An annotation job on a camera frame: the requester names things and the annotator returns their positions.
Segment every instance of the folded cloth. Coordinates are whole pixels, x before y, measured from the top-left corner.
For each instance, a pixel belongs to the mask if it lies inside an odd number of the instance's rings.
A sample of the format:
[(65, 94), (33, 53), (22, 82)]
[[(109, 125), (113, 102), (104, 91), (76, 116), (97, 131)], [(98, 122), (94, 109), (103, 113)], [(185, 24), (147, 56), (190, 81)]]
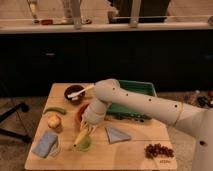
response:
[(32, 152), (39, 157), (46, 158), (55, 144), (58, 141), (58, 135), (51, 131), (46, 131), (42, 138), (39, 140), (36, 147), (32, 150)]

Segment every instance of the tripod stand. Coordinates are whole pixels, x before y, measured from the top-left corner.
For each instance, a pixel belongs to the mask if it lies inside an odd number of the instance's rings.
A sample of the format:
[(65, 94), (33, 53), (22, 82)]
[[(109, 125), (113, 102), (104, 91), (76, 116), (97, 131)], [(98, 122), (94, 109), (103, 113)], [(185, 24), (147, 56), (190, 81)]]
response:
[[(9, 116), (11, 116), (18, 109), (21, 109), (23, 112), (27, 112), (27, 111), (29, 111), (29, 106), (27, 106), (25, 103), (20, 103), (20, 104), (14, 106), (12, 109), (10, 109), (7, 112), (5, 112), (2, 115), (0, 115), (0, 123), (2, 121), (4, 121), (5, 119), (7, 119)], [(27, 134), (26, 135), (21, 135), (21, 134), (17, 134), (15, 132), (8, 131), (8, 130), (2, 129), (2, 128), (0, 128), (0, 134), (21, 139), (25, 143), (29, 143), (31, 141), (31, 138)]]

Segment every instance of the dark cabinet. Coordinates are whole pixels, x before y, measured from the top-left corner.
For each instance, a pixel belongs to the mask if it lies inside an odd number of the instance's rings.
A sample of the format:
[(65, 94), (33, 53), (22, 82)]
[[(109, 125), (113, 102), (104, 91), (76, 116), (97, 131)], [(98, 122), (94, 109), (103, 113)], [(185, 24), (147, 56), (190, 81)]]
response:
[(212, 89), (212, 38), (211, 30), (0, 35), (0, 96), (106, 78), (157, 91)]

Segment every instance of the bowl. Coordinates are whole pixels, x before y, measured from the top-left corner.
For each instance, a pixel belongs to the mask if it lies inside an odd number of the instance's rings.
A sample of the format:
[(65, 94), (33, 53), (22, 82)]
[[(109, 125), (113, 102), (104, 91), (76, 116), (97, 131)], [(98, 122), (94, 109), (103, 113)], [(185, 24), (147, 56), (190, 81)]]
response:
[(64, 97), (68, 101), (70, 101), (73, 105), (79, 105), (85, 97), (85, 92), (82, 92), (81, 94), (79, 94), (78, 96), (73, 97), (73, 98), (68, 98), (68, 95), (70, 95), (74, 92), (81, 91), (83, 89), (84, 89), (84, 87), (81, 85), (72, 85), (65, 90)]

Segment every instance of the small red object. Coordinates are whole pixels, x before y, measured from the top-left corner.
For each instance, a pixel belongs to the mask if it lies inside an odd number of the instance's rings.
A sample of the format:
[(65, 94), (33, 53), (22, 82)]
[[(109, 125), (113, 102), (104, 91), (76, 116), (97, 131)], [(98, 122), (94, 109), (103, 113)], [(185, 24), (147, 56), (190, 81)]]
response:
[(52, 19), (41, 20), (41, 25), (52, 25), (52, 24), (53, 24)]
[(213, 97), (213, 90), (210, 90), (208, 95), (209, 95), (209, 97)]

